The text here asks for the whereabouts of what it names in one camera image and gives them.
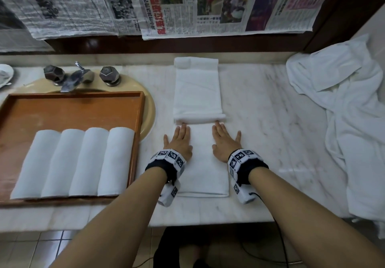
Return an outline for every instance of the hand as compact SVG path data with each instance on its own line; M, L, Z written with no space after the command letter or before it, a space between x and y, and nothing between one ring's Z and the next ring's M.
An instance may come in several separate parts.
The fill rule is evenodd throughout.
M227 132L226 126L223 123L219 124L218 121L213 125L213 137L215 140L215 144L213 144L213 153L221 162L227 163L230 154L237 149L242 148L241 132L238 131L237 137L234 140Z
M190 145L190 127L185 123L182 124L182 127L178 126L175 129L174 136L172 137L171 142L168 142L167 135L163 136L163 149L174 149L179 152L186 161L189 161L192 157L193 149Z

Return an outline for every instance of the newspaper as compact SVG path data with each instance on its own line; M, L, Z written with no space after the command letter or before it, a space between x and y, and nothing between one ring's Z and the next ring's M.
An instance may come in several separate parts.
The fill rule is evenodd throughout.
M23 23L0 0L0 52L53 51L45 41L35 40Z
M324 0L132 0L143 39L312 31Z
M38 40L141 34L131 0L2 1Z

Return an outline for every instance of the white floor tile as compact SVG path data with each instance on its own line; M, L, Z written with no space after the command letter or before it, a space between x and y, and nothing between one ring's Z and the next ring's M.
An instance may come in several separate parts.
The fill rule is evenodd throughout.
M63 231L62 240L72 240L80 231Z
M0 233L0 242L2 241L16 241L19 233Z
M37 242L15 242L7 268L29 268Z
M22 232L18 233L17 241L37 241L39 239L40 232Z
M30 268L48 268L56 258L59 244L59 240L39 241Z
M63 231L42 232L39 241L60 240L62 238L62 233Z
M0 243L0 267L6 267L8 259L10 258L15 242L1 242Z
M59 251L58 251L57 255L59 255L64 250L64 248L69 244L69 242L70 242L70 240L60 241L60 247L59 247Z

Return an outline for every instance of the rolled towel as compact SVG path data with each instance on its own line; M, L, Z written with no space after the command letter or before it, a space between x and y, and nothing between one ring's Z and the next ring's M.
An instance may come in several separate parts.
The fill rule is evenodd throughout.
M70 196L97 196L107 139L108 131L103 128L93 127L85 132Z
M110 130L98 186L98 196L119 195L127 188L135 132L126 127Z
M11 199L40 198L51 158L60 139L55 130L40 130L24 159Z
M51 158L42 197L68 196L82 147L84 131L66 129Z

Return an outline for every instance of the wall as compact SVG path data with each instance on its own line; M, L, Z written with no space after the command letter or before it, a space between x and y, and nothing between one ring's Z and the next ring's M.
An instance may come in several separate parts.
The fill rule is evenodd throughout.
M369 33L369 51L385 71L385 5L383 5L352 37ZM378 90L379 100L385 103L385 82Z

